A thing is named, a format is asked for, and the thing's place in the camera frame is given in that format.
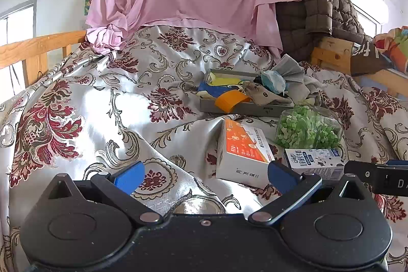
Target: wooden bed rail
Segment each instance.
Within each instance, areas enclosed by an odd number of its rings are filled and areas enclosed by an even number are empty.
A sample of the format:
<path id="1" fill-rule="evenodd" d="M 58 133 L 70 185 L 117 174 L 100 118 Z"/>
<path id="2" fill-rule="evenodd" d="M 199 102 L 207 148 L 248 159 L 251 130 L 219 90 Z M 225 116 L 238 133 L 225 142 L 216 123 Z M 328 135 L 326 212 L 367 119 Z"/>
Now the wooden bed rail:
<path id="1" fill-rule="evenodd" d="M 48 71 L 47 52 L 62 48 L 63 58 L 69 55 L 71 44 L 85 41 L 85 30 L 45 35 L 0 46 L 0 69 L 23 61 L 26 87 L 37 82 Z"/>

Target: quilted jacket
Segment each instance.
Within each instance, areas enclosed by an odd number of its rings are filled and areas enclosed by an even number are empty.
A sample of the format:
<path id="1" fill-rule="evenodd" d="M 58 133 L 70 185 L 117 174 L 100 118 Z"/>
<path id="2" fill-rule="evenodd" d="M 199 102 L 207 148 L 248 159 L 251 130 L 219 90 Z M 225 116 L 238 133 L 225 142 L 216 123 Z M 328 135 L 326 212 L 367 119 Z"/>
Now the quilted jacket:
<path id="1" fill-rule="evenodd" d="M 308 60 L 323 36 L 362 44 L 364 34 L 350 0 L 302 0 L 276 3 L 283 51 L 297 61 Z"/>

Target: barcode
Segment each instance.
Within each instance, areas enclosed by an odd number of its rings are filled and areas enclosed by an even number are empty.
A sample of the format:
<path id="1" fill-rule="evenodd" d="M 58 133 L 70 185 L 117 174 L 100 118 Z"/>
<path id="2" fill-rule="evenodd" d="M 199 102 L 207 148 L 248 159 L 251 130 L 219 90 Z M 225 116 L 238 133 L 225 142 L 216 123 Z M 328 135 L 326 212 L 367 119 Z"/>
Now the barcode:
<path id="1" fill-rule="evenodd" d="M 330 177 L 330 180 L 338 180 L 341 176 L 341 173 L 343 172 L 343 168 L 335 168 L 333 170 L 333 173 Z"/>

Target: floral fabric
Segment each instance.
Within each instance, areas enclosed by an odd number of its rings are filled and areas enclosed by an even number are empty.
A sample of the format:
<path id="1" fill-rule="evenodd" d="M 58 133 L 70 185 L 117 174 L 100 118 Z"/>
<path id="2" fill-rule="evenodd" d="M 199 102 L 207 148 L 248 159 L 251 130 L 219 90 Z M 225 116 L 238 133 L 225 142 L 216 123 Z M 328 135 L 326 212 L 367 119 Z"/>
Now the floral fabric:
<path id="1" fill-rule="evenodd" d="M 137 31 L 123 51 L 97 55 L 83 43 L 38 83 L 0 105 L 0 271 L 23 271 L 28 262 L 19 227 L 51 179 L 114 173 L 142 160 L 146 174 L 132 197 L 167 216 L 243 213 L 278 198 L 263 189 L 215 178 L 217 136 L 223 117 L 199 111 L 196 88 L 210 68 L 260 73 L 270 52 L 234 34 L 203 28 L 154 26 Z M 339 115 L 342 156 L 383 163 L 406 159 L 407 110 L 377 89 L 361 89 L 349 76 L 304 63 L 324 89 L 322 102 Z M 261 128 L 273 143 L 278 119 L 228 115 Z M 375 195 L 394 239 L 391 271 L 408 261 L 405 198 Z"/>

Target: open gray box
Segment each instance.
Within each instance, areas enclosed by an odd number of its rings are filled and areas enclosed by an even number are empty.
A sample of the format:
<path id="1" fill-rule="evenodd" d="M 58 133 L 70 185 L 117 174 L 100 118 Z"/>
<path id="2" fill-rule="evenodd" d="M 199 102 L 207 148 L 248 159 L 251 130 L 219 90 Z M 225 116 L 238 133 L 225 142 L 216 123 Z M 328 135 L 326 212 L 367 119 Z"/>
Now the open gray box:
<path id="1" fill-rule="evenodd" d="M 238 76 L 241 78 L 247 78 L 248 80 L 251 80 L 251 81 L 259 75 L 255 73 L 237 72 L 237 71 L 230 71 L 230 70 L 209 70 L 205 75 L 204 81 L 207 81 L 208 75 L 210 73 L 234 75 L 234 76 Z M 270 116 L 273 118 L 279 118 L 281 113 L 284 110 L 288 110 L 292 108 L 293 106 L 274 105 L 274 104 L 258 106 L 252 102 L 242 102 L 242 103 L 237 104 L 232 109 L 230 114 L 243 114 L 243 115 L 248 115 L 248 116 Z M 219 109 L 215 105 L 214 100 L 205 99 L 202 97 L 200 97 L 199 109 L 201 112 L 226 114 L 223 110 Z"/>

